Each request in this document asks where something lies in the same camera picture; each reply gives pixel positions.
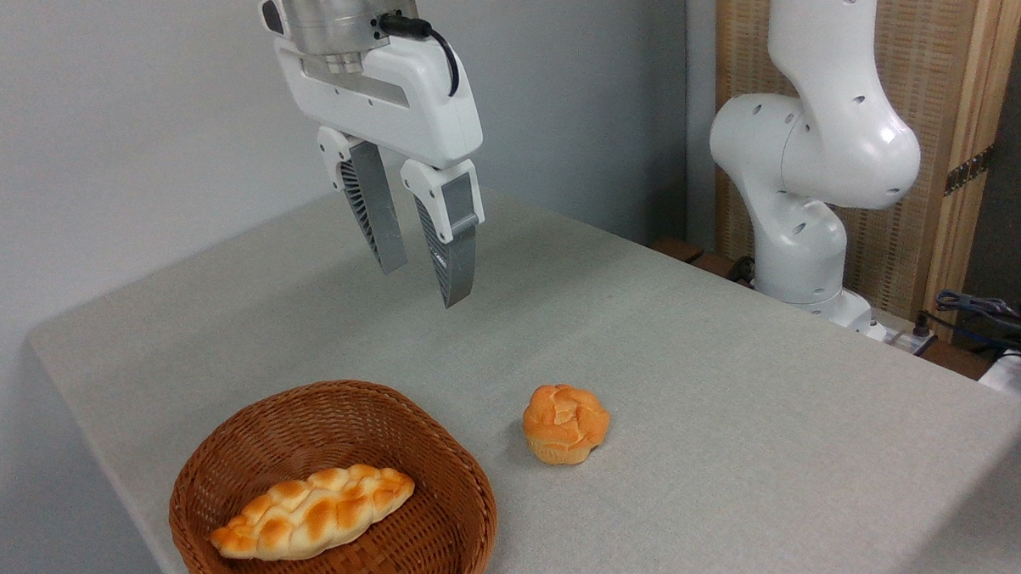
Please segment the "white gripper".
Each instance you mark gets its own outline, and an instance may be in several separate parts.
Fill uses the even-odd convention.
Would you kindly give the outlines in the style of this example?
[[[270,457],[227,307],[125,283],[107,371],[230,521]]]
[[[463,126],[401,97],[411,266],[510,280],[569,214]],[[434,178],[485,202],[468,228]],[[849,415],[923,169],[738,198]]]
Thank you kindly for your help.
[[[283,37],[274,48],[299,109],[322,124],[317,143],[329,181],[348,201],[381,270],[405,266],[406,248],[377,145],[416,160],[402,164],[401,177],[414,194],[442,302],[449,309],[468,297],[485,214],[467,160],[483,132],[466,76],[450,96],[452,74],[433,41],[390,37],[366,53],[359,73],[329,71]]]

